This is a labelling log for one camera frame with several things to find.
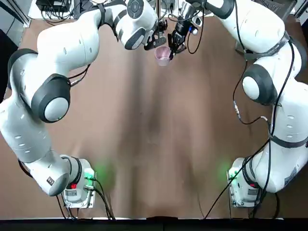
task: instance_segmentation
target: wire bundle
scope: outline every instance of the wire bundle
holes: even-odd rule
[[[19,167],[22,169],[22,171],[28,176],[28,177],[31,177],[31,174],[29,173],[28,170],[26,170],[26,168],[24,167],[23,163],[18,160],[18,164],[19,164]],[[93,188],[92,190],[88,189],[89,191],[95,191],[100,197],[101,199],[103,200],[104,204],[105,204],[105,209],[106,209],[106,213],[107,213],[107,217],[108,219],[112,219],[112,220],[115,220],[115,216],[114,216],[114,213],[113,213],[113,210],[112,210],[112,206],[111,206],[111,200],[110,200],[110,196],[108,196],[108,200],[106,200],[106,196],[105,196],[105,192],[103,190],[103,187],[102,187],[102,184],[95,178],[89,178],[89,180],[93,180],[95,182],[97,182],[101,188],[101,191],[100,192],[98,189],[96,188]],[[60,203],[60,200],[59,200],[59,197],[58,195],[56,195],[56,198],[57,198],[57,202],[58,202],[58,205],[59,205],[59,208],[61,210],[61,213],[62,213],[62,216],[64,219],[67,219],[67,217],[64,215],[64,212],[62,210],[62,206],[61,206],[61,203]],[[64,198],[63,198],[63,194],[61,193],[61,198],[62,198],[62,202],[64,204],[64,207],[66,208],[67,210],[67,213],[69,215],[69,218],[71,218],[72,220],[76,220],[77,218],[73,216],[73,213],[72,213],[72,210],[70,207],[68,207],[64,201]]]
[[[77,7],[78,7],[81,3],[90,1],[90,2],[93,2],[93,3],[98,4],[97,2],[94,2],[94,1],[92,1],[92,0],[80,0],[80,2],[73,8],[73,10],[70,11],[70,7],[71,7],[71,4],[72,4],[72,1],[71,1],[71,0],[69,0],[69,1],[70,1],[70,4],[69,4],[69,7],[68,7],[68,9],[67,9],[68,12],[69,12],[69,14],[66,15],[66,16],[63,16],[64,13],[62,12],[61,15],[60,15],[60,12],[59,12],[59,11],[55,11],[54,8],[53,8],[53,5],[50,3],[49,0],[47,0],[48,4],[49,4],[50,6],[43,8],[43,9],[41,10],[41,12],[40,12],[40,14],[41,14],[42,18],[44,19],[44,21],[45,21],[46,23],[48,23],[49,25],[51,25],[51,26],[55,26],[56,23],[64,22],[65,20],[67,20],[67,19],[69,19],[71,16],[73,16],[74,11],[77,9]],[[43,12],[45,12],[45,14],[49,17],[49,20],[44,16]],[[50,21],[52,16],[56,17],[56,19],[57,19],[58,21]]]
[[[243,48],[244,51],[245,50],[245,47],[242,43],[242,40],[241,40],[241,37],[240,37],[240,32],[239,32],[239,25],[238,25],[238,12],[237,12],[237,3],[236,3],[236,0],[234,0],[234,5],[235,5],[235,14],[236,14],[236,26],[237,26],[237,35],[238,35],[238,38],[239,38],[239,42]],[[292,52],[292,60],[291,60],[291,64],[290,64],[290,69],[289,69],[289,72],[285,78],[285,81],[283,83],[283,86],[278,94],[278,97],[277,97],[277,100],[275,102],[275,106],[274,106],[274,110],[273,110],[273,122],[272,122],[272,130],[270,132],[271,136],[273,136],[274,134],[274,131],[275,131],[275,122],[276,122],[276,113],[277,113],[277,106],[278,106],[278,103],[279,103],[279,100],[281,98],[281,95],[282,95],[282,92],[285,88],[285,85],[290,77],[290,74],[291,74],[291,71],[292,71],[292,67],[293,67],[293,64],[294,64],[294,58],[295,58],[295,53],[294,53],[294,48],[292,46],[292,43],[291,41],[289,41],[289,44],[290,44],[290,48],[291,48],[291,52]],[[243,78],[243,75],[244,75],[244,72],[247,68],[247,61],[245,61],[245,68],[244,68],[244,71],[243,71],[243,74],[241,75],[241,78],[240,80],[238,81],[238,83],[236,84],[235,86],[235,89],[233,91],[233,102],[235,102],[234,100],[234,95],[235,95],[235,91],[240,83],[240,81],[242,80]],[[239,111],[237,109],[237,106],[236,106],[236,103],[234,103],[234,106],[235,106],[235,110],[239,116]],[[245,123],[241,120],[241,118],[239,117],[240,121],[245,124],[245,125],[251,125],[255,122],[257,122],[259,119],[261,118],[265,118],[264,116],[260,116],[256,119],[254,119],[252,122],[249,122],[249,123]],[[253,211],[249,214],[249,218],[254,218],[255,215],[256,215],[256,212],[257,210],[260,208],[265,196],[266,196],[266,188],[268,186],[268,182],[269,182],[269,179],[270,179],[270,167],[271,167],[271,143],[270,143],[270,139],[268,139],[252,156],[250,156],[249,158],[247,158],[247,160],[243,163],[242,167],[239,169],[239,171],[235,174],[235,176],[230,180],[230,182],[227,184],[227,186],[222,190],[222,192],[218,195],[217,199],[214,201],[212,207],[210,208],[209,212],[207,213],[207,215],[205,216],[205,218],[208,217],[208,215],[210,214],[211,210],[213,209],[213,207],[215,206],[216,202],[218,201],[218,199],[222,196],[222,194],[228,189],[228,187],[231,185],[231,183],[233,182],[233,180],[236,178],[236,176],[242,171],[242,169],[247,165],[247,163],[249,163],[250,160],[252,160],[252,158],[257,155],[267,144],[269,144],[269,164],[268,164],[268,175],[267,175],[267,179],[266,179],[266,183],[265,183],[265,186],[263,189],[259,189],[258,190],[258,194],[257,194],[257,199],[255,201],[255,206],[254,206],[254,209]],[[276,210],[275,210],[275,214],[272,218],[277,218],[278,214],[279,214],[279,211],[280,211],[280,200],[279,200],[279,197],[278,197],[278,194],[275,193],[275,198],[276,198]]]

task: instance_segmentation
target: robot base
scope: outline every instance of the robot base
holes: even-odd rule
[[[95,187],[95,181],[86,178],[95,178],[97,173],[91,168],[89,162],[85,159],[79,159],[82,166],[81,177],[78,184],[71,185],[66,188],[62,194],[64,202],[69,208],[93,208],[95,200],[95,192],[87,191],[85,186]]]
[[[235,174],[242,167],[244,158],[238,158],[234,161],[232,168],[227,171],[228,183],[234,178]],[[233,207],[254,207],[257,198],[258,189],[255,189],[247,184],[243,173],[240,172],[232,181],[229,188],[229,195]]]

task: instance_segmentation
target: black joint cap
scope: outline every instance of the black joint cap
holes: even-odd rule
[[[60,74],[52,74],[46,81],[37,89],[31,100],[31,109],[35,116],[40,118],[45,123],[54,123],[45,117],[46,106],[56,98],[65,98],[70,105],[70,89],[69,80]]]
[[[245,71],[243,80],[245,77],[253,78],[259,87],[259,97],[253,101],[264,105],[269,105],[276,101],[276,88],[270,74],[263,66],[258,64],[251,65]]]

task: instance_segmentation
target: metal stand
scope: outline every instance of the metal stand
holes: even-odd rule
[[[14,10],[14,12],[19,16],[19,18],[24,23],[24,27],[29,27],[31,23],[31,19],[24,14],[24,12],[21,10],[20,6],[15,2],[15,0],[6,0],[7,3],[11,6],[11,8]]]

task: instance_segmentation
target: pink cup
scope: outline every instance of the pink cup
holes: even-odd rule
[[[167,66],[170,62],[169,55],[171,50],[169,47],[158,47],[155,52],[155,59],[159,66]]]

